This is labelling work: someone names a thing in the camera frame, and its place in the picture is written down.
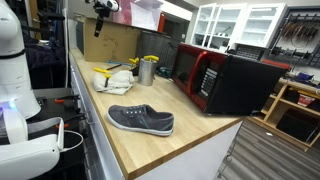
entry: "white cabinet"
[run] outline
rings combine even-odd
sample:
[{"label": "white cabinet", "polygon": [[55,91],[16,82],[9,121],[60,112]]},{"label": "white cabinet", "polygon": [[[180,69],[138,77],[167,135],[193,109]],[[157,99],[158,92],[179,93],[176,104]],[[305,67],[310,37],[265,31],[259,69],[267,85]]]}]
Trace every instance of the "white cabinet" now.
[{"label": "white cabinet", "polygon": [[285,3],[248,5],[236,43],[268,48],[285,9]]},{"label": "white cabinet", "polygon": [[235,40],[245,8],[246,4],[201,6],[190,44],[225,51]]}]

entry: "cardboard box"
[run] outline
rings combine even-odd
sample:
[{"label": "cardboard box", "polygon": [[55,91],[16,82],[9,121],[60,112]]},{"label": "cardboard box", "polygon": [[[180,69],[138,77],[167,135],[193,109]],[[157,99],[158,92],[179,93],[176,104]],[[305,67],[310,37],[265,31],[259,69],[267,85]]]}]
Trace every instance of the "cardboard box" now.
[{"label": "cardboard box", "polygon": [[94,36],[96,19],[84,20],[84,57],[86,61],[106,60],[129,63],[134,58],[140,29],[105,21],[99,37]]}]

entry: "floor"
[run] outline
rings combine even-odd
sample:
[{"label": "floor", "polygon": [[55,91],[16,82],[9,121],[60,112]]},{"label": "floor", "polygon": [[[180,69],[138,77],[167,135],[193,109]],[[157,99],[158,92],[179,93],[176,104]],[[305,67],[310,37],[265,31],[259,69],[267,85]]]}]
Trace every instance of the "floor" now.
[{"label": "floor", "polygon": [[320,141],[307,152],[273,135],[249,120],[219,168],[215,180],[318,180]]}]

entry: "shoelace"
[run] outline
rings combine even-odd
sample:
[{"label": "shoelace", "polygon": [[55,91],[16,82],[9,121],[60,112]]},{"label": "shoelace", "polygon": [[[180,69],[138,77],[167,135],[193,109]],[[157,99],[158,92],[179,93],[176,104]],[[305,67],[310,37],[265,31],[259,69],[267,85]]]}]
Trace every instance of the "shoelace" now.
[{"label": "shoelace", "polygon": [[128,107],[126,113],[127,114],[141,114],[143,110],[143,105]]}]

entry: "microwave control panel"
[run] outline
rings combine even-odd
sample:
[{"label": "microwave control panel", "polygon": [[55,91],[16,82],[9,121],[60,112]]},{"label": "microwave control panel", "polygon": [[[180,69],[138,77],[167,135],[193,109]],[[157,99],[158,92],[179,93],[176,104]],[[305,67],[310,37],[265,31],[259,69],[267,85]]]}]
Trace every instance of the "microwave control panel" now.
[{"label": "microwave control panel", "polygon": [[199,92],[200,96],[202,98],[204,98],[205,100],[208,99],[209,97],[209,94],[213,88],[213,85],[214,85],[214,82],[216,80],[216,77],[217,77],[217,72],[210,69],[210,68],[207,68],[206,70],[206,73],[204,75],[204,78],[203,78],[203,81],[202,81],[202,84],[201,84],[201,90]]}]

